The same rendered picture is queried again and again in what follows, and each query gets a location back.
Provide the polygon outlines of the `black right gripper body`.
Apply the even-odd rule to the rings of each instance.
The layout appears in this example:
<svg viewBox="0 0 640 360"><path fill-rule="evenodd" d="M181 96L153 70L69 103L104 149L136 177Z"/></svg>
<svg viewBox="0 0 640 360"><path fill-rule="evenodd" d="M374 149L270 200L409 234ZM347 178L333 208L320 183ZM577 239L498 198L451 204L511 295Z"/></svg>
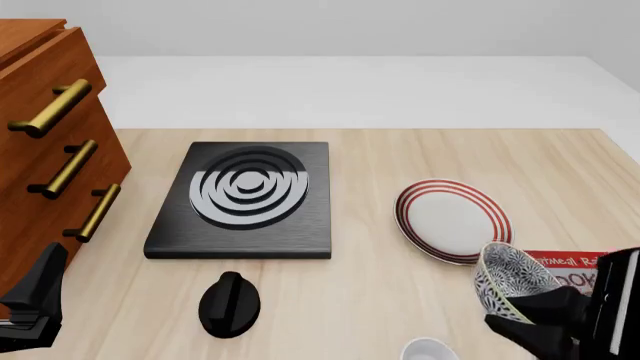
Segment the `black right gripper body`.
<svg viewBox="0 0 640 360"><path fill-rule="evenodd" d="M575 305L571 360L640 360L640 248L600 257L590 296Z"/></svg>

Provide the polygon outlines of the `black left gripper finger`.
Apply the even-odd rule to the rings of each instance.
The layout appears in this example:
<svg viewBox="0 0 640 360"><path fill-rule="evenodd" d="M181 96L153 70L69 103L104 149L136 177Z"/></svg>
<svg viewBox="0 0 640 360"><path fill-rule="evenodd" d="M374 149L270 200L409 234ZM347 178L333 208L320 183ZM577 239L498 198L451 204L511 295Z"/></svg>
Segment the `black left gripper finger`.
<svg viewBox="0 0 640 360"><path fill-rule="evenodd" d="M50 243L31 269L0 297L11 316L61 316L61 288L68 251Z"/></svg>

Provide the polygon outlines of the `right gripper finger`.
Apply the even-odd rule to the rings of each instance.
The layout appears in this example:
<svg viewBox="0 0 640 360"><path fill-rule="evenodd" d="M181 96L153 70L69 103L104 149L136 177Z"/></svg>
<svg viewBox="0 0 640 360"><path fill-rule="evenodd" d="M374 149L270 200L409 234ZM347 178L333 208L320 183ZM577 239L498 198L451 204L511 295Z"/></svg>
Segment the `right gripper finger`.
<svg viewBox="0 0 640 360"><path fill-rule="evenodd" d="M551 314L538 323L522 323L487 314L484 321L503 338L527 350L538 360L588 360L581 338L588 329L587 316Z"/></svg>
<svg viewBox="0 0 640 360"><path fill-rule="evenodd" d="M563 286L531 296L507 299L532 323L550 326L582 326L591 297L574 287Z"/></svg>

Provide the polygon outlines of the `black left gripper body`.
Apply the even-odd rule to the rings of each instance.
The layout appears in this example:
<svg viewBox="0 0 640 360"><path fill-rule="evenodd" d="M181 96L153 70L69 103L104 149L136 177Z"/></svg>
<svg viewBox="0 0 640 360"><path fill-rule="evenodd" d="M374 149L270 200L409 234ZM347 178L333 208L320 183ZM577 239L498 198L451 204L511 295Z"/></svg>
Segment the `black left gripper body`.
<svg viewBox="0 0 640 360"><path fill-rule="evenodd" d="M62 317L38 311L17 311L0 320L0 353L51 347Z"/></svg>

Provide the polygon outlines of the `black white patterned bowl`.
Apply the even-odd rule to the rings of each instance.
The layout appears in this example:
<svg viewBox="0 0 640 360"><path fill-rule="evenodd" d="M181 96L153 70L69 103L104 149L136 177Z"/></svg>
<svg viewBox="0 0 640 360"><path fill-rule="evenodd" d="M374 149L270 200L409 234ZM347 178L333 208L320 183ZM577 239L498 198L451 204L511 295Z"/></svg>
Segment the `black white patterned bowl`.
<svg viewBox="0 0 640 360"><path fill-rule="evenodd" d="M508 299L534 296L559 287L560 282L544 266L512 245L490 242L481 249L474 288L486 314L532 324Z"/></svg>

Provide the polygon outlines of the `white ramekin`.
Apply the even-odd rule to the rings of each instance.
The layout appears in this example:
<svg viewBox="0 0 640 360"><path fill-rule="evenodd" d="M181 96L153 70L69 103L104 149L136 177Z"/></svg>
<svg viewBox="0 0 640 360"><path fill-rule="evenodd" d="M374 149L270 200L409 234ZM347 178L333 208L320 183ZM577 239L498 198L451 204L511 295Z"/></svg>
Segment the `white ramekin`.
<svg viewBox="0 0 640 360"><path fill-rule="evenodd" d="M403 348L399 360L460 360L442 341L434 338L415 338Z"/></svg>

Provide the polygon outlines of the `white plate with red rings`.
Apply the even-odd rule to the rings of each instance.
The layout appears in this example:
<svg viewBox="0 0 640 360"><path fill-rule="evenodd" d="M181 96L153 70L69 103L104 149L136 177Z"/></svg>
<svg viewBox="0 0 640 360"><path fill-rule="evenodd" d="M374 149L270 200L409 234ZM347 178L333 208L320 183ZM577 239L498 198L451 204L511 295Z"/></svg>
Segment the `white plate with red rings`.
<svg viewBox="0 0 640 360"><path fill-rule="evenodd" d="M488 194L452 179L423 179L404 188L394 201L402 235L436 260L472 266L489 242L512 244L515 227Z"/></svg>

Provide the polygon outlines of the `flat black stove plate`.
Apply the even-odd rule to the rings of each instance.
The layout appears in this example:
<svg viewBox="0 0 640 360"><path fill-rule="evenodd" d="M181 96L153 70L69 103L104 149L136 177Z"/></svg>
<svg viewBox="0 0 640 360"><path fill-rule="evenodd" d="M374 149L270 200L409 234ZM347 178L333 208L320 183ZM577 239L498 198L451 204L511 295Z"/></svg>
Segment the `flat black stove plate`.
<svg viewBox="0 0 640 360"><path fill-rule="evenodd" d="M330 258L328 143L192 143L143 251L149 259Z"/></svg>

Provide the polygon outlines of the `red oatmeal cookie box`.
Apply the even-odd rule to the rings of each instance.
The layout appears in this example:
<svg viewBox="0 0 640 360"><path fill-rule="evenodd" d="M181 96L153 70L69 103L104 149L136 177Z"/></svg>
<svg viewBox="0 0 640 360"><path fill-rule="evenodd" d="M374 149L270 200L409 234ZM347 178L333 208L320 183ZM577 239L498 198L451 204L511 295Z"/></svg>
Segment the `red oatmeal cookie box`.
<svg viewBox="0 0 640 360"><path fill-rule="evenodd" d="M525 250L544 266L562 286L571 286L590 296L597 278L597 261L607 252Z"/></svg>

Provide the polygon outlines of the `wooden drawer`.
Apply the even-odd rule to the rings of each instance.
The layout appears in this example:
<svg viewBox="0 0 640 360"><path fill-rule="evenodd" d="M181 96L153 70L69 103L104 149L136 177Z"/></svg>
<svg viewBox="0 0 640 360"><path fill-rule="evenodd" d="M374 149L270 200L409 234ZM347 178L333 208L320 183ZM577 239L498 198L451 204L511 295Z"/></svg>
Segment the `wooden drawer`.
<svg viewBox="0 0 640 360"><path fill-rule="evenodd" d="M42 155L44 151L49 148L49 146L52 146L57 140L61 140L62 137L71 134L71 132L73 131L95 131L102 129L112 129L113 131L115 131L110 120L108 119L103 105L98 99L95 98L93 101L91 101L84 113L82 113L82 115L80 116L80 122L78 123L76 128L73 128L70 131L66 131L64 134L57 137L53 142L44 146L42 149L32 150L25 155L14 155L12 157L8 155L0 155L0 161L11 161L11 164L9 165L9 177L11 179L14 179L17 177L17 173L20 170L24 170L26 166L34 161L34 159L38 155Z"/></svg>
<svg viewBox="0 0 640 360"><path fill-rule="evenodd" d="M62 194L49 200L27 191L28 185L44 185L72 155L65 146L94 140L98 147ZM73 131L49 146L17 177L9 177L11 161L0 161L0 295L22 278L51 242L60 242L73 256L80 246L64 230L79 229L97 205L94 190L120 184L131 164L112 129Z"/></svg>
<svg viewBox="0 0 640 360"><path fill-rule="evenodd" d="M44 137L10 131L10 122L28 122L55 101L54 89L87 80L91 92ZM82 29L59 30L56 36L0 71L0 155L25 155L42 149L76 128L80 116L106 86Z"/></svg>

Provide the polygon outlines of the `round black stove knob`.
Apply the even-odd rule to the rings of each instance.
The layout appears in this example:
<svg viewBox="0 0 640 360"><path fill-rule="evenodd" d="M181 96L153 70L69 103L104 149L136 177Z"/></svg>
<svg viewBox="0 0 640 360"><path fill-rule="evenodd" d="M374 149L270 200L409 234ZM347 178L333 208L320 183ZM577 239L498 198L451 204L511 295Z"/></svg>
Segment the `round black stove knob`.
<svg viewBox="0 0 640 360"><path fill-rule="evenodd" d="M215 338L235 338L256 323L261 310L257 288L238 272L224 272L203 294L200 323Z"/></svg>

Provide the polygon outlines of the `wooden cabinet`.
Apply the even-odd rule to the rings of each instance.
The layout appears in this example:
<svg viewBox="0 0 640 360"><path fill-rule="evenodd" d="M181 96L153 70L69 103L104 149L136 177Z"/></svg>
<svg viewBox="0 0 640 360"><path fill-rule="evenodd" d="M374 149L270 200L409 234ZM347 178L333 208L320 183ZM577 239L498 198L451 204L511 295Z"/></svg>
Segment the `wooden cabinet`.
<svg viewBox="0 0 640 360"><path fill-rule="evenodd" d="M0 19L0 71L51 40L57 31L72 28L64 20Z"/></svg>

